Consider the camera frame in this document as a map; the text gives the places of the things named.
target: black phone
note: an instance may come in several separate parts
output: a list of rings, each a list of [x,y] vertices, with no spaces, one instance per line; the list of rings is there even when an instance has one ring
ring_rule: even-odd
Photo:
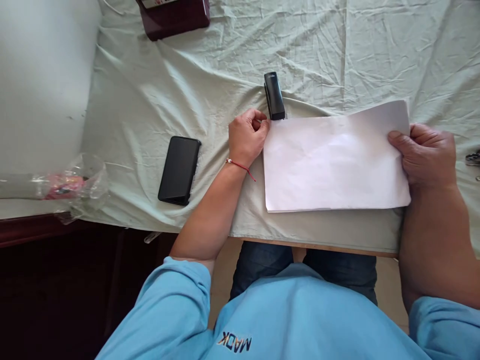
[[[189,137],[172,136],[166,153],[158,200],[186,206],[194,180],[202,143]]]

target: hand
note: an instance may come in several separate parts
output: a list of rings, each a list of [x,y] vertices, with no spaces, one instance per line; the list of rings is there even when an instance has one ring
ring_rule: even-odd
[[[250,108],[237,116],[228,126],[230,159],[249,168],[262,152],[269,130],[270,120],[259,110]]]
[[[403,169],[411,186],[456,185],[455,140],[450,132],[412,124],[410,137],[392,131],[388,134],[388,141],[403,155]]]

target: wrinkled cloth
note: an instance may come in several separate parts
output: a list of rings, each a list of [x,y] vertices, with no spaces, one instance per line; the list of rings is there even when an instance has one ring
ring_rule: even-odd
[[[268,113],[276,71],[289,118],[408,99],[411,122],[455,135],[460,190],[480,254],[480,4],[477,1],[211,0],[211,25],[150,42],[138,6],[103,17],[82,151],[100,156],[108,204],[86,220],[178,232],[228,157],[228,124]],[[190,204],[157,194],[170,137],[202,142]],[[402,209],[267,213],[263,160],[243,184],[231,236],[395,253]]]

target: dark red box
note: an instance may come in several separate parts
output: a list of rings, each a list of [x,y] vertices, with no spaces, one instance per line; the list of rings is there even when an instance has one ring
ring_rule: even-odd
[[[209,0],[176,0],[151,8],[146,8],[142,0],[136,2],[146,35],[152,41],[210,25]]]

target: floor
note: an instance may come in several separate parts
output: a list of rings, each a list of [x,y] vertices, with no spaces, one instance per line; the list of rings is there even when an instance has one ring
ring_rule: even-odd
[[[210,290],[210,318],[208,319],[210,329],[213,329],[220,310],[229,300],[232,278],[241,247],[241,240],[229,238],[218,256]],[[296,262],[301,262],[304,256],[305,249],[293,249]],[[378,306],[408,334],[409,318],[402,303],[399,264],[392,258],[379,257],[376,270],[378,280],[375,292]]]

